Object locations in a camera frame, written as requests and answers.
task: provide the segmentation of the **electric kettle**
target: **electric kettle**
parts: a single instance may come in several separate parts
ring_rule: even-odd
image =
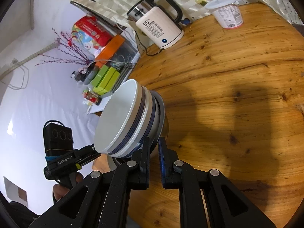
[[[173,0],[166,0],[177,12],[177,17],[173,19],[162,6],[154,1],[139,1],[127,15],[160,49],[167,49],[184,35],[184,31],[178,24],[183,13]]]

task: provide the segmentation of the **kettle handle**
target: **kettle handle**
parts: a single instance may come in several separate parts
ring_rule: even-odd
[[[146,0],[148,2],[150,2],[153,6],[156,6],[156,3],[154,2],[155,0]],[[173,19],[170,15],[168,15],[168,13],[165,11],[165,9],[163,7],[162,10],[171,18],[171,20],[178,25],[178,23],[181,21],[181,19],[183,18],[183,12],[181,11],[181,8],[177,5],[176,2],[174,2],[174,0],[166,0],[177,12],[177,17],[176,19]]]

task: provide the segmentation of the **kettle base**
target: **kettle base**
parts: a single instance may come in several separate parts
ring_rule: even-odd
[[[184,35],[184,31],[181,31],[181,33],[177,36],[176,39],[174,39],[171,43],[165,45],[164,47],[160,47],[160,49],[167,49],[169,47],[171,47],[172,45],[174,45],[177,41],[179,41]]]

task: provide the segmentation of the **person's hand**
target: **person's hand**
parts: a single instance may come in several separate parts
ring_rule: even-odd
[[[76,176],[76,182],[80,183],[83,180],[83,175],[78,173]],[[70,190],[66,187],[61,186],[60,184],[55,184],[53,186],[54,197],[56,201],[59,201],[60,198],[64,197]]]

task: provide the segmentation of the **metal screw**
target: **metal screw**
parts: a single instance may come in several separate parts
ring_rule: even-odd
[[[136,166],[136,164],[137,164],[136,161],[130,160],[130,161],[128,161],[127,166],[133,167],[133,166]]]
[[[184,163],[183,163],[183,161],[181,161],[181,160],[176,160],[176,161],[174,162],[174,164],[175,164],[176,166],[182,166]]]
[[[218,171],[217,169],[212,169],[212,170],[210,171],[210,174],[211,174],[212,176],[218,176],[218,175],[219,175],[219,171]]]
[[[95,170],[91,172],[91,178],[98,178],[100,176],[100,172]]]

